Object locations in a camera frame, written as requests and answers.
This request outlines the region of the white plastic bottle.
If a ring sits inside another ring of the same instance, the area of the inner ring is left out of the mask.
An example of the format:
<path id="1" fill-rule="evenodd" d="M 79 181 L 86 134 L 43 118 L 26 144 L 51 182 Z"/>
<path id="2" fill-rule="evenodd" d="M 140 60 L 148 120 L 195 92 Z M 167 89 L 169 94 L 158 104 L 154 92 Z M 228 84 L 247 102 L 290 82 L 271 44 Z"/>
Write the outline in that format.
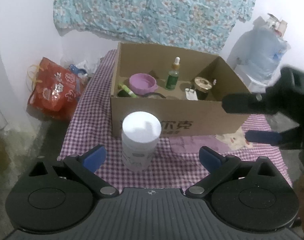
<path id="1" fill-rule="evenodd" d="M 162 131 L 160 121 L 151 113 L 138 111 L 122 122 L 122 161 L 132 172 L 148 168 Z"/>

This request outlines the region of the green tube in box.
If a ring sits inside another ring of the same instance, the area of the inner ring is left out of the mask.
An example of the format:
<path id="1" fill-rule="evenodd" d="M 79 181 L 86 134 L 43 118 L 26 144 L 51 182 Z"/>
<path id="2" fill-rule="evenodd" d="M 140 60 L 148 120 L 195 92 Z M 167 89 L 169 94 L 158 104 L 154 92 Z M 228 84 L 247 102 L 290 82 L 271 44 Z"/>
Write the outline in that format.
<path id="1" fill-rule="evenodd" d="M 118 84 L 119 97 L 131 97 L 131 98 L 138 98 L 138 96 L 125 84 L 119 83 Z"/>

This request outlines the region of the purple checkered tablecloth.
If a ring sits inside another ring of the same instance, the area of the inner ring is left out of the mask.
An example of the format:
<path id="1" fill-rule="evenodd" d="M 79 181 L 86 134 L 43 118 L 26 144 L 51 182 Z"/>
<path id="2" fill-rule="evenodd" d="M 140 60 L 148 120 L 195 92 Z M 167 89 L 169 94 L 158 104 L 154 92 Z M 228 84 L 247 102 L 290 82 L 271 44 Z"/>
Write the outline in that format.
<path id="1" fill-rule="evenodd" d="M 182 188 L 208 175 L 200 164 L 198 152 L 206 145 L 222 155 L 231 154 L 242 160 L 255 161 L 268 157 L 288 183 L 288 168 L 277 147 L 247 142 L 244 133 L 257 129 L 270 131 L 263 115 L 251 115 L 236 133 L 224 136 L 178 137 L 160 139 L 151 164 L 142 172 L 128 170 L 122 162 L 121 140 L 112 136 L 110 98 L 106 90 L 111 85 L 116 51 L 101 58 L 97 71 L 87 85 L 67 129 L 58 160 L 68 155 L 81 155 L 94 146 L 103 145 L 108 154 L 96 175 L 122 190 L 125 187 Z"/>

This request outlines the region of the white power adapter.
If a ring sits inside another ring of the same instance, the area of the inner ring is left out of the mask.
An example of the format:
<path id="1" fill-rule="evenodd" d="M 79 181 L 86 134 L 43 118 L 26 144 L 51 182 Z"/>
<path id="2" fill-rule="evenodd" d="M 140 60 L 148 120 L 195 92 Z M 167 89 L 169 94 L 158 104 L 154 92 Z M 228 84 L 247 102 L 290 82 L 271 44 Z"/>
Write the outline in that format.
<path id="1" fill-rule="evenodd" d="M 190 100 L 190 101 L 198 100 L 196 90 L 194 90 L 192 88 L 185 89 L 185 96 L 186 96 L 187 100 Z"/>

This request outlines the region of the green dropper bottle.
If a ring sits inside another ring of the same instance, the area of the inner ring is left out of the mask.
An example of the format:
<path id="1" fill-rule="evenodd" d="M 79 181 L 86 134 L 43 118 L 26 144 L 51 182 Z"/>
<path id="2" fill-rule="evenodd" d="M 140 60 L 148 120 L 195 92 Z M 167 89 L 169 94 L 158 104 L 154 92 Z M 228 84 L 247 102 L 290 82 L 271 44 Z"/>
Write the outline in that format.
<path id="1" fill-rule="evenodd" d="M 166 80 L 165 88 L 167 90 L 174 90 L 179 76 L 179 68 L 180 68 L 180 58 L 176 57 L 173 64 L 171 65 L 171 69 L 168 72 L 168 78 Z"/>

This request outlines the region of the brown cardboard box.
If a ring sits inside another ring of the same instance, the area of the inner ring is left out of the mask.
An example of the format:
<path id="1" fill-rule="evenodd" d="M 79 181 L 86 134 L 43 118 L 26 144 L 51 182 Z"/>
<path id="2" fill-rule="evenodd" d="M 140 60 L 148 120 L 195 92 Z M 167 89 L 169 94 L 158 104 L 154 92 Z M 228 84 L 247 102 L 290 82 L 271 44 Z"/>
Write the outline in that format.
<path id="1" fill-rule="evenodd" d="M 168 72 L 176 57 L 180 68 L 174 90 L 165 88 Z M 120 98 L 118 84 L 129 84 L 137 73 L 152 75 L 162 99 Z M 185 96 L 195 77 L 216 80 L 205 100 L 190 101 Z M 112 134 L 120 137 L 122 121 L 130 113 L 145 111 L 162 124 L 164 137 L 234 133 L 248 119 L 247 114 L 229 114 L 222 108 L 224 96 L 249 92 L 245 84 L 218 55 L 157 44 L 120 43 L 111 85 Z"/>

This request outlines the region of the purple plastic bowl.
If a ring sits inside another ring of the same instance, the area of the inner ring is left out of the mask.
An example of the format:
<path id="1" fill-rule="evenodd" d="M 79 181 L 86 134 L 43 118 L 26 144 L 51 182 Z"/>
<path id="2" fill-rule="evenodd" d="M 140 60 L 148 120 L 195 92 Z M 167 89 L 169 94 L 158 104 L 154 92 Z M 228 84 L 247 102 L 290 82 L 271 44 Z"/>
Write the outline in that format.
<path id="1" fill-rule="evenodd" d="M 153 93 L 158 89 L 154 77 L 145 73 L 137 73 L 129 78 L 129 87 L 137 95 Z"/>

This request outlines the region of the blue water jug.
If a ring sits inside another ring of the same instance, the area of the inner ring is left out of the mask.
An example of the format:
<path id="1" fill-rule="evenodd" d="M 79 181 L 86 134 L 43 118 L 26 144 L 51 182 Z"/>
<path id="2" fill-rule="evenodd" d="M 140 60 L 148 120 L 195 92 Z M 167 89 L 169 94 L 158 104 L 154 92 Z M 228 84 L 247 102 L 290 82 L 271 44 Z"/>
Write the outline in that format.
<path id="1" fill-rule="evenodd" d="M 289 43 L 278 31 L 280 20 L 273 14 L 268 19 L 261 16 L 253 22 L 253 28 L 245 32 L 233 46 L 228 64 L 241 70 L 257 82 L 267 84 L 279 66 Z"/>

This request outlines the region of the clear plastic bag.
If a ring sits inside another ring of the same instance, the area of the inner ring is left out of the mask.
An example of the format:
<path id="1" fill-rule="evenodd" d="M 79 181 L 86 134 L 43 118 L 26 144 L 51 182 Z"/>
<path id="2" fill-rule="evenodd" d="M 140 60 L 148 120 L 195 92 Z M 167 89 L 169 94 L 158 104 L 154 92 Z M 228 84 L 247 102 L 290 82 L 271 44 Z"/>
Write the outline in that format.
<path id="1" fill-rule="evenodd" d="M 79 77 L 92 77 L 100 64 L 100 61 L 101 59 L 98 58 L 90 61 L 84 59 L 83 61 L 77 62 L 74 61 L 72 58 L 63 56 L 60 59 L 60 64 L 65 69 L 69 69 L 73 74 L 76 74 Z"/>

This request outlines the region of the red gift bag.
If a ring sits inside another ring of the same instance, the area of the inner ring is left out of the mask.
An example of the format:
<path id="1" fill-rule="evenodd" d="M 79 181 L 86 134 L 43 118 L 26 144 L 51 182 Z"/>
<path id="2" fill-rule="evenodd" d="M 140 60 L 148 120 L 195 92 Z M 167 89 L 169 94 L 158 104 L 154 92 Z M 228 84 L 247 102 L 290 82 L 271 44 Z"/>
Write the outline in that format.
<path id="1" fill-rule="evenodd" d="M 89 81 L 86 70 L 64 68 L 43 57 L 34 72 L 27 72 L 32 92 L 27 106 L 57 120 L 70 121 Z"/>

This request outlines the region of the floral blue curtain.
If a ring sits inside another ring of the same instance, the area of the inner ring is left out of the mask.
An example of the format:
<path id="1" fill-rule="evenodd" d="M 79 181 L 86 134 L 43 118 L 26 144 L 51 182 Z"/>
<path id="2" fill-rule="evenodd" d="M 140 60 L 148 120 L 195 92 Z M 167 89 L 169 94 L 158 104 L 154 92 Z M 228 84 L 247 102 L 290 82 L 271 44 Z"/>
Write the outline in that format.
<path id="1" fill-rule="evenodd" d="M 61 31 L 89 31 L 136 43 L 219 53 L 256 0 L 54 0 Z"/>

